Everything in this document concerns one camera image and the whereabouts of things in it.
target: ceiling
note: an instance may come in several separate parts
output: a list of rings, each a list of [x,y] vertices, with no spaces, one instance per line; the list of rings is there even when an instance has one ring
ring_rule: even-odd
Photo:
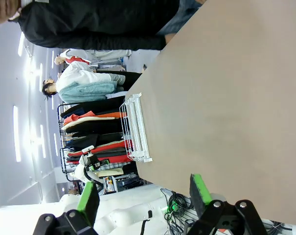
[[[56,109],[61,101],[57,95],[45,100],[40,87],[49,75],[57,79],[52,54],[60,50],[31,45],[30,58],[24,47],[19,51],[20,37],[18,24],[0,27],[0,206],[59,200],[53,169],[60,165],[54,134],[60,148]]]

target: metal rack frame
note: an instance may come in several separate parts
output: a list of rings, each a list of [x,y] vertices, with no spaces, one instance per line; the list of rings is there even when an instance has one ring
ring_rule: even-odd
[[[68,181],[70,182],[75,182],[75,180],[71,180],[68,178],[68,174],[73,172],[73,170],[68,169],[67,164],[66,164],[66,157],[64,154],[64,150],[65,150],[65,146],[63,143],[63,134],[65,133],[62,130],[63,127],[63,118],[60,116],[60,108],[67,106],[67,105],[77,105],[77,104],[81,104],[81,103],[70,103],[70,104],[66,104],[63,102],[63,104],[60,104],[57,108],[57,113],[58,113],[58,124],[59,124],[59,132],[60,132],[60,141],[61,141],[61,148],[60,148],[60,160],[61,160],[61,168],[62,168],[62,172],[65,174],[66,178]]]
[[[146,132],[144,129],[141,104],[141,93],[131,95],[119,108],[123,126],[125,145],[131,146],[127,151],[128,158],[137,162],[151,162]]]

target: wooden tabletop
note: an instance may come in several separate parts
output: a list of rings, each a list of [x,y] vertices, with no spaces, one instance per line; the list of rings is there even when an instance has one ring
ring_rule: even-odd
[[[188,195],[199,173],[296,224],[296,0],[208,0],[128,95],[140,92],[143,179]]]

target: red shirt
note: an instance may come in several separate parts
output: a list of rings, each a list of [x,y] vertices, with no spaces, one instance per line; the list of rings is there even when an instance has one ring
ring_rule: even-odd
[[[69,64],[70,64],[71,62],[74,62],[74,61],[84,62],[84,63],[86,63],[87,65],[90,64],[90,63],[87,62],[86,60],[83,60],[82,58],[75,57],[75,56],[72,56],[70,59],[65,59],[65,60],[66,60],[66,62],[68,62]]]

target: screw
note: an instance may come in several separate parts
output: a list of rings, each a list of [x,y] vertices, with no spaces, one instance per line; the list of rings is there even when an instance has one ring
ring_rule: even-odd
[[[213,206],[214,207],[220,207],[221,206],[221,203],[220,202],[214,202]]]
[[[245,202],[240,203],[241,208],[245,208],[246,206],[247,206],[247,204]]]

